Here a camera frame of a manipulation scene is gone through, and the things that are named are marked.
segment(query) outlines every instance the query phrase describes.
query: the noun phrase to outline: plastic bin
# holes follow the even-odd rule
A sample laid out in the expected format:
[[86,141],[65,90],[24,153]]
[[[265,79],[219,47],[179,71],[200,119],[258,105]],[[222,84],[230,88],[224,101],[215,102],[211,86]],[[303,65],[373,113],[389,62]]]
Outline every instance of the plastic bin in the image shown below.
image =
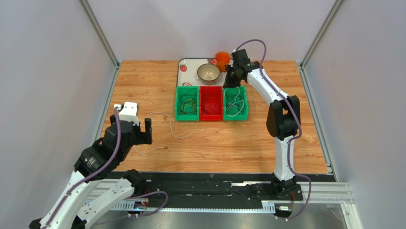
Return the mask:
[[240,88],[223,88],[224,120],[245,121],[248,118],[247,92]]
[[223,120],[223,109],[223,87],[201,86],[200,120],[221,121]]
[[177,121],[198,121],[199,102],[198,86],[178,86],[176,88],[175,119]]

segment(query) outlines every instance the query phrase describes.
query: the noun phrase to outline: gray floor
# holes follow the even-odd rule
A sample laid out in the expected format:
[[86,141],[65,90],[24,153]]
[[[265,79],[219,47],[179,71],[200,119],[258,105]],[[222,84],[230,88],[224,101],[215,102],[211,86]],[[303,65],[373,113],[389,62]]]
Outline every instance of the gray floor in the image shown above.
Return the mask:
[[[302,206],[295,205],[297,213]],[[98,222],[125,215],[110,211]],[[300,218],[283,222],[273,215],[248,213],[175,213],[159,212],[139,219],[121,219],[92,229],[346,229],[339,204],[308,205]]]

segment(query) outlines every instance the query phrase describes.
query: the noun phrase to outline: tray with strawberry pattern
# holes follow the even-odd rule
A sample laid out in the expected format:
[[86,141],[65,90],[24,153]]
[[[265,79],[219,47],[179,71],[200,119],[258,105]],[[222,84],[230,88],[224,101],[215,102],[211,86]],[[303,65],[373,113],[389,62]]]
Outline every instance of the tray with strawberry pattern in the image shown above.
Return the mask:
[[197,69],[205,64],[211,63],[215,64],[213,58],[205,58],[205,59],[182,59],[179,61],[178,65],[178,86],[222,86],[225,80],[226,73],[220,73],[219,80],[211,85],[206,85],[202,81],[200,81],[199,77],[197,76]]

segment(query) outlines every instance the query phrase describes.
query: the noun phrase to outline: green plastic container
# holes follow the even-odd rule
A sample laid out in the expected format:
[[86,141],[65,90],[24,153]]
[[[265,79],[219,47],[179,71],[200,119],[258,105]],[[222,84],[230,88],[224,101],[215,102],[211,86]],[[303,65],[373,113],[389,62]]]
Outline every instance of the green plastic container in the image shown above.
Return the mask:
[[223,104],[225,121],[245,121],[248,118],[247,92],[244,86],[223,88]]
[[175,118],[177,121],[199,120],[199,87],[178,86],[176,88]]

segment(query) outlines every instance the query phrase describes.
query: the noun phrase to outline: robotic arm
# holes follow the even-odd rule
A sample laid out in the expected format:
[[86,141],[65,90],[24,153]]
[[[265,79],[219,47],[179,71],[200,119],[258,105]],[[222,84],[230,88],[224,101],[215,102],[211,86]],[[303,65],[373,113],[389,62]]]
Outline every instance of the robotic arm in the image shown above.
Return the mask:
[[[298,126],[293,114],[288,109],[286,101],[280,95],[287,98],[300,122],[299,99],[297,96],[289,96],[270,80],[268,75],[260,69],[259,62],[251,62],[245,49],[234,51],[232,57],[233,65],[227,66],[227,75],[223,87],[239,87],[241,80],[244,80],[253,86],[269,105],[266,127],[269,134],[274,137],[276,160],[274,171],[276,180],[273,184],[276,188],[276,196],[285,198],[289,195],[291,189],[296,186],[296,176],[289,168],[287,155],[288,141],[297,134]],[[294,140],[291,140],[290,152],[292,153],[289,154],[289,160],[292,162],[292,169],[293,145]]]
[[[144,120],[145,132],[141,132],[137,103],[126,102],[124,105],[115,104],[114,107],[120,110],[119,120],[112,115],[111,126],[106,129],[104,137],[82,151],[64,192],[45,217],[31,222],[30,229],[88,229],[121,200],[133,194],[143,194],[146,180],[133,169],[127,171],[110,190],[83,206],[107,174],[125,160],[133,145],[152,143],[151,119]],[[120,133],[117,122],[120,122]],[[79,184],[86,177],[88,180]]]

